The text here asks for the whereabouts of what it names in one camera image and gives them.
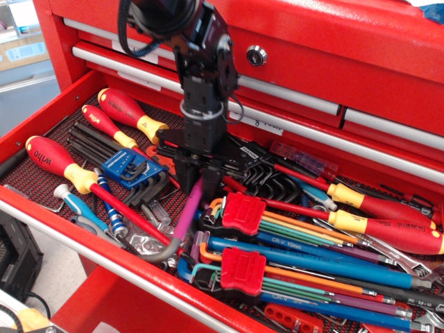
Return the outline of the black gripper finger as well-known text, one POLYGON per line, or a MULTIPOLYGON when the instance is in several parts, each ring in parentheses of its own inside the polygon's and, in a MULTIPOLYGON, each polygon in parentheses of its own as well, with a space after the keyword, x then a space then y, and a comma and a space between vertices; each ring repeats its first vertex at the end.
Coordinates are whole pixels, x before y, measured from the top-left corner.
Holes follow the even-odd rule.
POLYGON ((198 160, 189 151, 176 151, 173 160, 180 188, 185 194, 190 194, 200 178, 198 160))
POLYGON ((224 172, 218 166, 210 165, 203 169, 203 200, 212 200, 223 176, 224 172))

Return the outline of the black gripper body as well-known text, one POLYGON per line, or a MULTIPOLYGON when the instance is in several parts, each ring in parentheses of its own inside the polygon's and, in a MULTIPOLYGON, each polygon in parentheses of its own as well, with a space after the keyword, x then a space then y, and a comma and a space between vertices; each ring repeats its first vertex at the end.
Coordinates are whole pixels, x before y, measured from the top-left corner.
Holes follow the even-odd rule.
POLYGON ((197 121, 186 118, 182 129, 157 131, 158 150, 170 153, 176 167, 208 167, 211 163, 232 172, 247 170, 249 157, 230 139, 221 118, 197 121))

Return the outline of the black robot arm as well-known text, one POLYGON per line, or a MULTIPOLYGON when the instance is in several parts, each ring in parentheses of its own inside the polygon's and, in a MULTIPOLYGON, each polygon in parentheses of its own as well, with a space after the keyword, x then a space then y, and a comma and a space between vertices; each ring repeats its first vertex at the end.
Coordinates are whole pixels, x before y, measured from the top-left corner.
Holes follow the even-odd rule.
POLYGON ((228 101, 238 89, 233 41, 228 25, 206 1, 121 1, 120 45, 133 58, 161 44, 174 53, 183 90, 182 130, 159 130, 158 149, 175 146, 173 161, 181 190, 190 194, 201 181, 202 199, 211 201, 228 171, 245 171, 245 159, 229 147, 228 101))

